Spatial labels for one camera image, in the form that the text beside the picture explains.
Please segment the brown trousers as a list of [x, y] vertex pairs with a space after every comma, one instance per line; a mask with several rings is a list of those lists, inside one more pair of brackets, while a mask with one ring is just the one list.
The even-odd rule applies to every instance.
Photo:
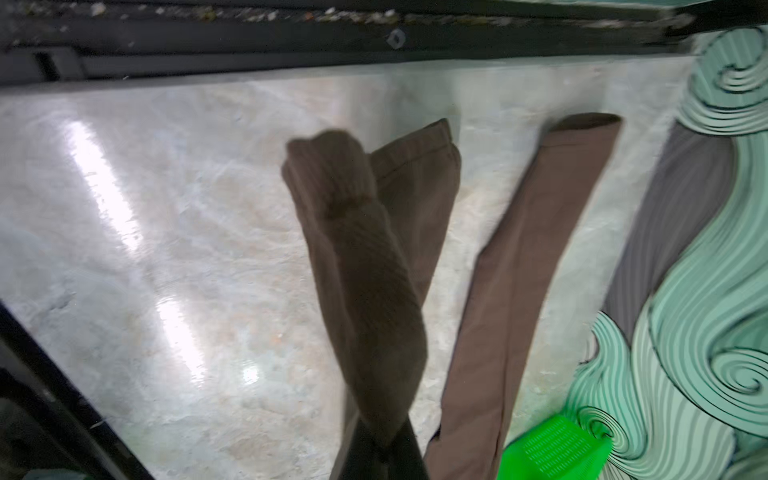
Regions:
[[[496, 476], [558, 262], [614, 149], [621, 117], [566, 117], [536, 155], [472, 273], [441, 398], [420, 448], [429, 479]], [[330, 130], [287, 144], [282, 177], [323, 322], [381, 462], [409, 418], [428, 357], [422, 307], [460, 186], [447, 120], [366, 152]]]

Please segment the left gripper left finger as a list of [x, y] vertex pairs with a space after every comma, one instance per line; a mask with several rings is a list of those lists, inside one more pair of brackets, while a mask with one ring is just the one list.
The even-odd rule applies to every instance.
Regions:
[[330, 480], [375, 480], [384, 478], [377, 445], [361, 419], [351, 391], [345, 391], [344, 432], [331, 470]]

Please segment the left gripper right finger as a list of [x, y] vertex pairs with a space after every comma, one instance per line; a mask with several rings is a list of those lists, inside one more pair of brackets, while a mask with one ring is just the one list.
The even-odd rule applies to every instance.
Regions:
[[384, 450], [388, 480], [428, 480], [429, 475], [410, 419], [407, 419], [391, 444]]

